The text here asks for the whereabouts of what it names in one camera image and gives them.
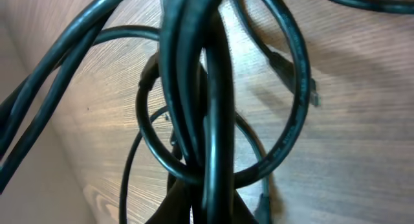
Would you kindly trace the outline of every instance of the wood surface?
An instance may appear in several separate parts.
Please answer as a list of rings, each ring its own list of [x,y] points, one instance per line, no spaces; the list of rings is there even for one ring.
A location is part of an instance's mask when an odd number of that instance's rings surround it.
[[[33,69],[70,20],[91,0],[6,0],[8,29]],[[293,151],[274,172],[278,223],[408,224],[414,222],[414,16],[355,10],[326,0],[284,0],[307,41],[321,108],[309,108]],[[261,37],[289,54],[280,28],[259,0],[246,0]],[[234,66],[237,109],[269,150],[292,95],[221,6]],[[159,0],[125,0],[109,26],[159,26]],[[120,39],[84,59],[52,123],[86,200],[100,223],[117,222],[120,180],[138,132],[134,114],[140,72],[157,44]],[[47,92],[47,85],[42,95]],[[164,105],[158,82],[149,111]],[[171,122],[154,123],[168,145]],[[237,131],[235,169],[255,163]],[[142,223],[166,193],[167,173],[141,144],[129,185],[131,223]],[[260,184],[240,189],[251,210]]]

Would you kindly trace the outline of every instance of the bundle of cables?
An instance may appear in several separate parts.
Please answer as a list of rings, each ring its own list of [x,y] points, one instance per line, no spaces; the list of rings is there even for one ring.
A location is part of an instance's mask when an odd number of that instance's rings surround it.
[[[37,115],[4,161],[0,171],[0,192],[51,118],[87,51],[112,39],[146,38],[159,41],[159,51],[144,67],[136,95],[140,133],[125,165],[120,192],[120,223],[127,223],[128,177],[142,137],[169,172],[167,197],[148,223],[189,223],[190,208],[194,223],[270,223],[268,176],[292,149],[305,121],[309,102],[319,105],[305,41],[283,0],[262,1],[284,32],[293,63],[283,60],[260,40],[238,0],[231,0],[246,31],[294,93],[285,129],[266,155],[260,150],[261,143],[252,128],[235,112],[230,53],[217,10],[222,0],[164,0],[161,29],[129,25],[102,30],[121,1],[94,0],[87,6],[63,31],[33,73],[1,104],[0,159],[5,156],[43,82],[59,68]],[[364,10],[414,14],[413,0],[330,1]],[[206,51],[206,71],[199,64],[202,49]],[[167,106],[149,117],[147,98],[158,77]],[[172,153],[162,145],[151,125],[166,111],[170,113],[174,129]],[[247,137],[259,162],[234,174],[235,124]],[[259,207],[264,204],[262,211],[267,215],[262,219],[253,217],[235,191],[260,179],[263,180],[263,194]]]

